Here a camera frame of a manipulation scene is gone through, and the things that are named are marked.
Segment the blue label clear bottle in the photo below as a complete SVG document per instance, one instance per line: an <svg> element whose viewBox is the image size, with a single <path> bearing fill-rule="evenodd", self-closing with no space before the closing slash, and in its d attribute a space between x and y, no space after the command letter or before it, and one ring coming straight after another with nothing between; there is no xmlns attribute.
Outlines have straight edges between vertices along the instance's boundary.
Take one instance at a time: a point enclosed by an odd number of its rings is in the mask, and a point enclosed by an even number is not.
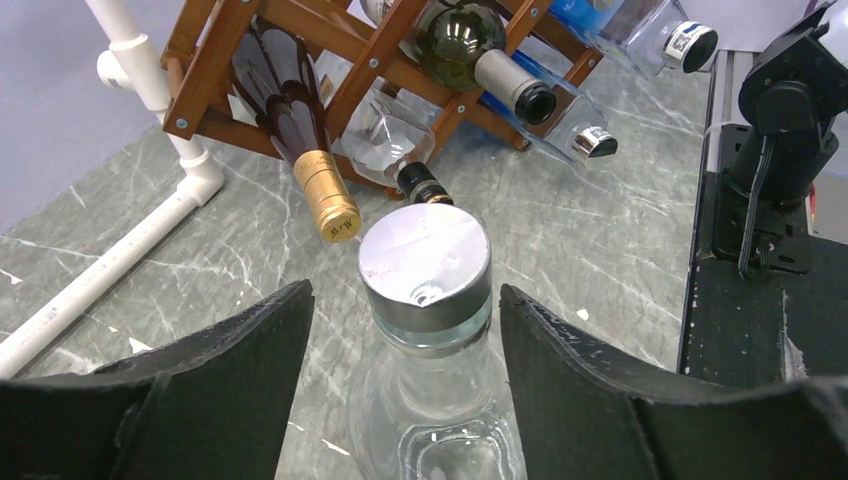
<svg viewBox="0 0 848 480"><path fill-rule="evenodd" d="M607 116L584 92L521 51L513 53L512 59L552 88L557 97L556 110L545 122L533 126L488 92L482 94L482 104L503 117L535 147L559 159L589 168L617 153L618 140L608 132Z"/></svg>

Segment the white PVC pipe frame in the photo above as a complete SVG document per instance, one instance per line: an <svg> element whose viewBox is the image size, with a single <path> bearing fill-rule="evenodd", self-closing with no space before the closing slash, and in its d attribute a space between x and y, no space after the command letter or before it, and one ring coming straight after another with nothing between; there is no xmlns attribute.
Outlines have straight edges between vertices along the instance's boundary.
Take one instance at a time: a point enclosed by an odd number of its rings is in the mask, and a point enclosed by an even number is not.
<svg viewBox="0 0 848 480"><path fill-rule="evenodd" d="M84 374L221 317L226 276L192 234L230 188L219 161L146 132L1 236L1 375Z"/></svg>

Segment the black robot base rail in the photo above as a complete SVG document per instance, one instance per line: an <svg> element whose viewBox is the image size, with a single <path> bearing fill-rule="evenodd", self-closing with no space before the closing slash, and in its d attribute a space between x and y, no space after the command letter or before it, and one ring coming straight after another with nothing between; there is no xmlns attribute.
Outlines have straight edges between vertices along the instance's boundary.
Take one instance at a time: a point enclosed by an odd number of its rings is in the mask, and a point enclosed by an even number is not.
<svg viewBox="0 0 848 480"><path fill-rule="evenodd" d="M724 217L723 170L750 128L717 125L703 147L677 369L701 380L754 388L847 373L847 247L810 235L800 207L782 223L770 265L745 280L718 248L719 230L741 241L745 217Z"/></svg>

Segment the clear glass bottle silver cap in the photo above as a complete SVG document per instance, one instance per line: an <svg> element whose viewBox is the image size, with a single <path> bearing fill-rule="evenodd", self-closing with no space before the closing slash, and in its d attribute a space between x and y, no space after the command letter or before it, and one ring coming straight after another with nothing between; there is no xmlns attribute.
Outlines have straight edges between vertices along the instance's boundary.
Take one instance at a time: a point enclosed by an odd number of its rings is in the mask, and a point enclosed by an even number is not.
<svg viewBox="0 0 848 480"><path fill-rule="evenodd" d="M358 251L378 339L347 399L365 479L523 479L524 455L503 358L490 342L491 245L447 204L377 221Z"/></svg>

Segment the small clear bottle black cap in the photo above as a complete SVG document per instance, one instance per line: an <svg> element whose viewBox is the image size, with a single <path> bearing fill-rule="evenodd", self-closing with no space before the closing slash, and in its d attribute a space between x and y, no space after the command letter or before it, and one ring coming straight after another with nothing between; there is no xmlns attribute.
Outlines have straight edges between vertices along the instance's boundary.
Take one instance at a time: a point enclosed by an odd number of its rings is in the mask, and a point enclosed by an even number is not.
<svg viewBox="0 0 848 480"><path fill-rule="evenodd" d="M397 89L376 79L353 111L336 148L353 171L410 204L448 204L454 200L427 166L435 134L425 113L397 97Z"/></svg>

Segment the clear square bottle black cap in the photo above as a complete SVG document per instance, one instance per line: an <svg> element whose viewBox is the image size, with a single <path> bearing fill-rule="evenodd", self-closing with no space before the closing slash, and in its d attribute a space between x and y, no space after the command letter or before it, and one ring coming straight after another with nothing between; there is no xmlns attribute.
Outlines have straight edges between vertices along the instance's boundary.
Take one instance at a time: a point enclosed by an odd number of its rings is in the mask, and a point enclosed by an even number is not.
<svg viewBox="0 0 848 480"><path fill-rule="evenodd" d="M554 1L548 12L582 43L652 79L704 66L719 36L672 0Z"/></svg>

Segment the dark green wine bottle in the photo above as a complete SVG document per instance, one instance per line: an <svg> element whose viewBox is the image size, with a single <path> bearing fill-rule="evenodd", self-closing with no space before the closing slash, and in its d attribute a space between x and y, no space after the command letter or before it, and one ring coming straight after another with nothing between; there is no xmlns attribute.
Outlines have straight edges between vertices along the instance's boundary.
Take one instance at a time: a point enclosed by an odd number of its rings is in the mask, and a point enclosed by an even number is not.
<svg viewBox="0 0 848 480"><path fill-rule="evenodd" d="M550 86L505 52L501 17L478 1L428 1L406 29L400 49L438 84L465 93L482 88L530 125L557 106Z"/></svg>

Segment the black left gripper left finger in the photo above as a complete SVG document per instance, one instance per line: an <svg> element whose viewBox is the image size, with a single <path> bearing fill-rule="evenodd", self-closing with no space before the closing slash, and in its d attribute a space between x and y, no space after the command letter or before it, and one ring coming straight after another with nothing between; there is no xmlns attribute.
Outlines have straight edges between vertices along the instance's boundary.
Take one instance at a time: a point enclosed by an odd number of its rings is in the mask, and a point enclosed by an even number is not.
<svg viewBox="0 0 848 480"><path fill-rule="evenodd" d="M292 282L85 375L1 384L5 479L271 479L315 298Z"/></svg>

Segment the brown wooden wine rack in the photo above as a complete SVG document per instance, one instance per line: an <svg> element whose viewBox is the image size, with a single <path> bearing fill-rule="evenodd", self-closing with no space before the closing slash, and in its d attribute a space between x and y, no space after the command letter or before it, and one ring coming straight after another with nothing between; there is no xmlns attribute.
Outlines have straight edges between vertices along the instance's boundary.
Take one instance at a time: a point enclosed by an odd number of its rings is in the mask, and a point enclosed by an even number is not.
<svg viewBox="0 0 848 480"><path fill-rule="evenodd" d="M481 92L454 92L426 76L399 48L408 27L424 7L422 1L401 1L388 14L388 25L371 27L348 13L346 1L187 1L161 58L167 73L170 105L163 120L165 132L183 139L200 135L275 157L267 128L234 119L227 104L234 89L231 58L256 18L303 39L308 53L333 53L352 62L339 89L339 99L326 109L332 139L342 133L356 104L378 78L442 108L435 123L435 146L441 148L464 120L523 150L529 141L503 117L481 103ZM515 48L536 36L572 61L563 76L579 88L601 60L601 54L582 45L540 13L546 1L498 1L497 12L507 16L506 41Z"/></svg>

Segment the dark red wine bottle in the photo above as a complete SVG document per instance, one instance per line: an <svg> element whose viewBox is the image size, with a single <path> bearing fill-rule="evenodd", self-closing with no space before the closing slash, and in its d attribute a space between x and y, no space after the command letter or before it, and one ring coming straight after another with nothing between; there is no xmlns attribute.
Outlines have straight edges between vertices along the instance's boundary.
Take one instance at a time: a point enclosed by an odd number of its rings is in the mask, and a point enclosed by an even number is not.
<svg viewBox="0 0 848 480"><path fill-rule="evenodd" d="M314 64L303 40L256 18L233 54L232 68L237 95L291 166L324 240L353 238L361 215L331 153Z"/></svg>

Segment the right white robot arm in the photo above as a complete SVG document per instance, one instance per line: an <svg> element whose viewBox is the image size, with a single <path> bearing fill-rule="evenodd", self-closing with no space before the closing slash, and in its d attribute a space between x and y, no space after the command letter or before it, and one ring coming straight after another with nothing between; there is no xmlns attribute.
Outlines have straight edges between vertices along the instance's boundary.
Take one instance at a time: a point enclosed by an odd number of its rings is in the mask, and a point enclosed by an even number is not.
<svg viewBox="0 0 848 480"><path fill-rule="evenodd" d="M810 233L847 108L845 4L733 67L714 67L675 371L501 288L532 479L847 475L847 248Z"/></svg>

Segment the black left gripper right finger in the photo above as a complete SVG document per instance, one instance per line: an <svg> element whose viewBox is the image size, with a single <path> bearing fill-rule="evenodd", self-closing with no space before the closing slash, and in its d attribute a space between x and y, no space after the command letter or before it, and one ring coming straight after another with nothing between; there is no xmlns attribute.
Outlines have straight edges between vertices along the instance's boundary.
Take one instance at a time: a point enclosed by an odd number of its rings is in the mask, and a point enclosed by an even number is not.
<svg viewBox="0 0 848 480"><path fill-rule="evenodd" d="M500 290L531 479L843 479L847 381L736 389L676 374Z"/></svg>

